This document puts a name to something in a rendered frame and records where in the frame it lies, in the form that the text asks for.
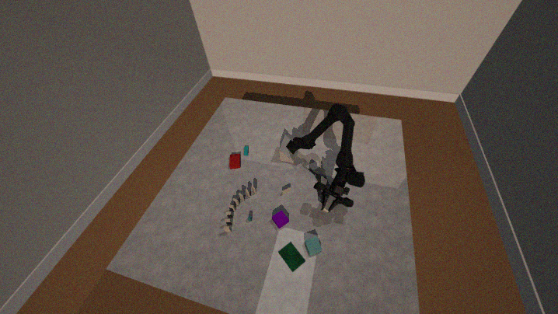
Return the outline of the purple block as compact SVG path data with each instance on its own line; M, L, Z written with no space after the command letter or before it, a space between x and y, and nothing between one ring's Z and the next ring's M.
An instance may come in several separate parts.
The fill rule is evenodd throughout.
M283 211L279 211L278 213L276 213L274 216L272 216L272 219L278 228L281 228L282 226L289 223L289 219Z

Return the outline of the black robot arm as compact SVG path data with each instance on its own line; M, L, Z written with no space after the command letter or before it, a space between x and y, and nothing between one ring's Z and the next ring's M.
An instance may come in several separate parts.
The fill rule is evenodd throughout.
M302 138L294 137L293 141L289 141L286 147L292 154L300 148L312 149L316 145L316 139L337 121L342 122L344 128L341 149L336 160L338 168L335 168L335 171L337 174L334 179L342 180L356 187L363 187L365 183L364 173L356 171L351 152L355 122L345 106L334 104L330 108L327 117L310 134ZM337 183L338 182L335 181L330 190L339 193L340 196L343 196L343 194L348 195L350 188L344 188L343 184L340 186Z

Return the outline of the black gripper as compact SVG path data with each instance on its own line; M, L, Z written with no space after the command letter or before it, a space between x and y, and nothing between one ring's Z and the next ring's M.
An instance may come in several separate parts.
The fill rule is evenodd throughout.
M346 185L345 185L346 183L345 183L344 181L342 181L342 180L339 180L339 179L334 179L333 182L332 182L332 184L331 184L331 186L334 184L335 181L337 181L337 182L338 182L337 184L340 185L340 186L341 186L342 184L344 185L344 187L346 186ZM330 187L331 187L331 186L330 186ZM339 193L333 192L332 190L330 190L330 188L327 189L327 188L326 188L326 185L324 185L323 183L318 182L318 183L315 184L315 186L314 186L313 188L315 188L315 189L318 190L318 191L320 191L320 190L323 191L323 192L321 193L322 196L323 196L323 207L322 207L322 210L323 210L324 207L326 206L326 202L327 202L327 200L328 200L328 198L329 198L330 195L336 198L336 200L334 200L333 203L331 204L331 206L330 206L330 208L329 208L329 210L328 210L328 211L329 211L328 213L330 213L330 212L333 210L333 208L336 207L338 204L343 204L344 206L346 206L346 207L348 207L348 208L349 208L349 207L353 207L353 205L354 205L354 201L353 201L353 200L351 200L351 199L349 199L349 198L347 198L347 197L345 197L345 198L341 197ZM336 196L335 196L335 195L336 195Z

